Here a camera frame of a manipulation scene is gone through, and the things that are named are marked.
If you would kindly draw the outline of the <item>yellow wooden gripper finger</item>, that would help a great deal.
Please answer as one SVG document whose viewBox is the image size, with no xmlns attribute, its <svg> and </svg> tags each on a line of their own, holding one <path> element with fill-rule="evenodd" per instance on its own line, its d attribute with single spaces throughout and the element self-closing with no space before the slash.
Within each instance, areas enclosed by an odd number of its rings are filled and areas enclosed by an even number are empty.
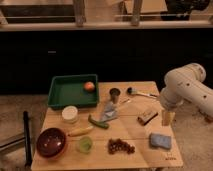
<svg viewBox="0 0 213 171">
<path fill-rule="evenodd" d="M 175 113 L 173 111 L 167 111 L 163 110 L 162 111 L 162 125 L 163 126 L 169 126 L 175 117 Z"/>
</svg>

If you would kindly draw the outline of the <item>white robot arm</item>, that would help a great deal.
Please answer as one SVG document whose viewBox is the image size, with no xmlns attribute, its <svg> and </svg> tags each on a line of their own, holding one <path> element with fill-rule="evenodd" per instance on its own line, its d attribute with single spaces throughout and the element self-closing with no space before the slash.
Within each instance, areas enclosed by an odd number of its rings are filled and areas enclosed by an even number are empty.
<svg viewBox="0 0 213 171">
<path fill-rule="evenodd" d="M 196 105 L 207 122 L 213 123 L 213 89 L 203 84 L 206 78 L 204 67 L 198 63 L 170 70 L 164 77 L 165 87 L 159 94 L 162 125 L 169 126 L 174 119 L 174 110 L 185 100 Z"/>
</svg>

